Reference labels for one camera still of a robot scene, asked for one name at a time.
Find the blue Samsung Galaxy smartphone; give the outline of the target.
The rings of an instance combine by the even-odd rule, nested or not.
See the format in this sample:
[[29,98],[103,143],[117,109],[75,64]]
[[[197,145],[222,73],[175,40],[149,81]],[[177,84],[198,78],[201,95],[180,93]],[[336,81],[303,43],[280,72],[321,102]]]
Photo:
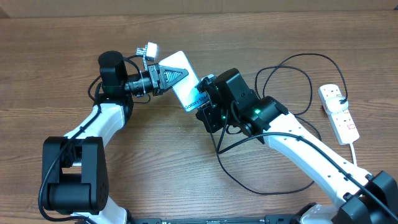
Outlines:
[[195,88],[195,86],[199,84],[199,79],[184,52],[178,51],[161,60],[159,64],[187,70],[188,75],[172,87],[176,97],[182,105],[182,108],[187,113],[208,102],[208,95],[205,92],[199,93]]

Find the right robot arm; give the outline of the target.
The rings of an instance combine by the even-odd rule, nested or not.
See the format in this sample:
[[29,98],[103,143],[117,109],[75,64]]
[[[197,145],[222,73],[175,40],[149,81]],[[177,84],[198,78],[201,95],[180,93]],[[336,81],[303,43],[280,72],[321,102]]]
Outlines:
[[219,76],[208,75],[196,85],[208,102],[197,118],[213,134],[228,125],[246,138],[279,151],[303,170],[332,201],[331,206],[311,205],[293,223],[397,223],[397,182],[381,171],[372,175],[347,161],[307,131],[274,98],[258,98],[239,71],[232,68]]

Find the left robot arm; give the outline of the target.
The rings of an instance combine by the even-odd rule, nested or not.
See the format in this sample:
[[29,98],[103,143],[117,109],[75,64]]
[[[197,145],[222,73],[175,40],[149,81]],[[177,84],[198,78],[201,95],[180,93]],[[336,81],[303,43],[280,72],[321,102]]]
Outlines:
[[131,213],[109,196],[104,149],[131,119],[133,98],[159,96],[173,90],[181,104],[197,76],[182,51],[155,63],[157,51],[138,49],[145,65],[128,75],[131,57],[107,51],[98,57],[99,72],[91,86],[96,89],[90,115],[64,136],[50,136],[43,143],[40,214],[50,222],[133,223]]

